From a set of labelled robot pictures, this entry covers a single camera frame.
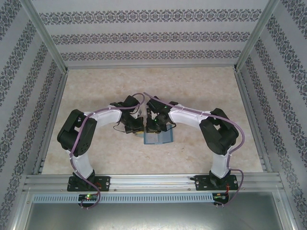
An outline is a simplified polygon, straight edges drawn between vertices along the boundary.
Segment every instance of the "enclosure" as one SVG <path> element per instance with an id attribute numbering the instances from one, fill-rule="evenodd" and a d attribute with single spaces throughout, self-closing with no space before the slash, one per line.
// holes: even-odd
<path id="1" fill-rule="evenodd" d="M 0 229 L 307 229 L 306 0 L 0 5 Z M 57 134 L 72 110 L 137 92 L 221 108 L 242 127 L 232 204 L 214 207 L 190 180 L 213 162 L 199 130 L 177 124 L 172 143 L 144 145 L 109 124 L 88 152 L 109 191 L 92 210 L 76 205 L 84 193 L 67 191 Z"/>

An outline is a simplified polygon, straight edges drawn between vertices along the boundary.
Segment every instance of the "patterned wallpaper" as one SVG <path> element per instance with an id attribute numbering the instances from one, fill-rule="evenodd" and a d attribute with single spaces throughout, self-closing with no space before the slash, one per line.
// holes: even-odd
<path id="1" fill-rule="evenodd" d="M 304 1 L 280 1 L 241 70 L 299 229 L 307 229 L 306 15 Z"/>
<path id="2" fill-rule="evenodd" d="M 235 64 L 268 0 L 34 0 L 68 67 Z"/>
<path id="3" fill-rule="evenodd" d="M 1 0 L 0 229 L 36 164 L 62 74 L 17 0 Z"/>

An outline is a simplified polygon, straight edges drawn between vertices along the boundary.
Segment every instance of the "beige floor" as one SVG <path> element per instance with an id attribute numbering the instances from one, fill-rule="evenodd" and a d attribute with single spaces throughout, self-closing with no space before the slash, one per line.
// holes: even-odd
<path id="1" fill-rule="evenodd" d="M 73 109 L 94 111 L 144 91 L 198 110 L 223 109 L 246 133 L 245 145 L 233 154 L 230 166 L 262 172 L 233 70 L 228 67 L 71 70 L 43 174 L 72 173 L 69 157 L 56 137 Z M 89 157 L 96 173 L 207 173 L 211 168 L 212 152 L 200 130 L 178 124 L 173 143 L 144 145 L 142 138 L 117 132 L 113 125 L 95 132 Z"/>

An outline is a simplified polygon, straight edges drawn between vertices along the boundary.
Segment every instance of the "blue transparent block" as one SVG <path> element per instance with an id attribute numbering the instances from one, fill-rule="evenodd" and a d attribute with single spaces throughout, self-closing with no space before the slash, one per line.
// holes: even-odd
<path id="1" fill-rule="evenodd" d="M 146 133 L 144 132 L 144 145 L 161 145 L 173 142 L 173 129 L 170 129 L 172 125 L 167 125 L 169 129 L 167 132 L 157 133 Z"/>

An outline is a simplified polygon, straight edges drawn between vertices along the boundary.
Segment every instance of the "gray metal floor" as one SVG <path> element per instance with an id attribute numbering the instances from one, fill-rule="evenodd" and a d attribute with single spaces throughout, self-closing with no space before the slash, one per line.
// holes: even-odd
<path id="1" fill-rule="evenodd" d="M 271 193 L 240 193 L 233 203 L 32 204 L 27 230 L 280 230 Z"/>

